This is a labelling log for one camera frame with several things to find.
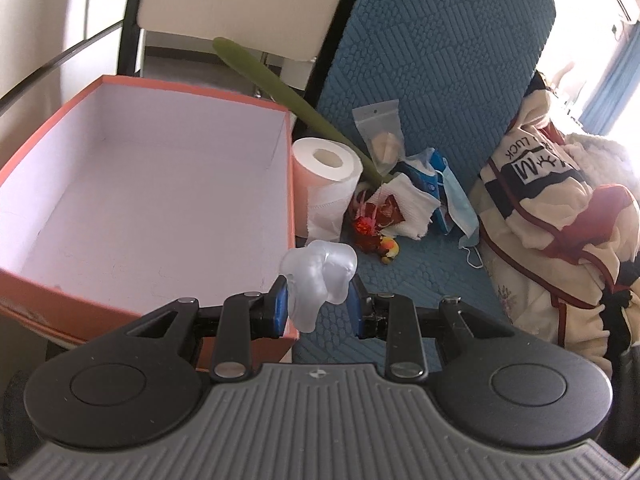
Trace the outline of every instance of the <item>blue seat cushion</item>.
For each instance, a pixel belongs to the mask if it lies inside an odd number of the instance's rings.
[[[408,238],[400,238],[399,242],[400,253],[388,266],[378,257],[358,251],[358,275],[370,292],[393,291],[412,298],[417,306],[433,308],[442,296],[457,294],[484,312],[505,316],[489,275],[466,262],[466,251],[458,248],[457,232],[443,236],[434,227],[419,242]],[[440,369],[433,341],[424,341],[430,370]],[[384,342],[359,340],[353,335],[343,304],[324,304],[316,330],[300,334],[293,347],[293,361],[297,363],[373,362],[382,366],[384,358]]]
[[[399,99],[407,155],[438,148],[468,191],[516,115],[554,19],[553,0],[356,0],[317,109],[366,150],[351,110]],[[501,316],[488,275],[467,265],[457,238],[435,227],[420,242],[399,238],[391,265],[361,256],[358,272],[373,292],[422,306],[459,294]],[[344,306],[325,305],[316,331],[294,346],[296,362],[383,355],[382,342],[354,338]]]

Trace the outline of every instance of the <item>chair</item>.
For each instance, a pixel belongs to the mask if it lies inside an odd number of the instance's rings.
[[[438,147],[469,190],[518,110],[554,18],[553,0],[129,0],[118,68],[132,74],[138,25],[226,36],[294,60],[318,56],[305,98],[340,131],[364,149],[351,110],[400,99],[407,153]],[[361,256],[367,287],[432,306],[457,294],[503,316],[486,271],[467,265],[456,235],[432,231],[404,238],[391,266]],[[295,362],[383,355],[383,343],[354,338],[345,308],[328,304],[294,346]],[[437,367],[431,345],[428,357]]]

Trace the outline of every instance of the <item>surgical mask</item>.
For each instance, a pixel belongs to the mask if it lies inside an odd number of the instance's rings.
[[[478,215],[474,211],[471,202],[469,202],[465,190],[462,189],[462,186],[460,186],[456,176],[449,168],[449,165],[446,162],[445,164],[446,166],[444,170],[438,171],[438,173],[442,176],[444,192],[447,195],[449,215],[464,233],[458,241],[458,248],[466,250],[466,262],[470,266],[475,269],[482,269],[482,258],[480,257],[477,247],[480,242],[480,222],[478,221]],[[470,248],[473,248],[476,252],[476,256],[479,261],[478,265],[473,264],[470,260]]]

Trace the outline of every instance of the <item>black circular joint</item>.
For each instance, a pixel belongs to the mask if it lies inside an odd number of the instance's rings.
[[[503,399],[520,406],[546,406],[566,391],[562,375],[547,366],[530,363],[501,368],[491,378],[491,386]]]
[[[200,399],[191,365],[147,338],[77,348],[38,368],[25,388],[34,427],[83,449],[141,446],[184,422]]]
[[[117,406],[139,396],[145,383],[145,375],[137,368],[106,363],[82,370],[71,381],[71,391],[92,406]]]
[[[464,433],[511,449],[597,436],[612,390],[594,364],[520,332],[467,345],[434,382],[439,407]]]

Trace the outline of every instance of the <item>blue package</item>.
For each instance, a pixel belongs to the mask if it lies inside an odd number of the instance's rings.
[[[446,159],[440,155],[438,150],[433,148],[427,148],[417,155],[407,157],[406,160],[418,160],[425,168],[431,167],[440,172],[447,167]],[[406,162],[399,162],[396,169],[408,176],[417,189],[429,193],[440,201],[440,207],[436,209],[433,215],[440,230],[448,235],[453,229],[454,222],[447,208],[447,196],[444,193],[441,174],[436,172],[424,173]]]

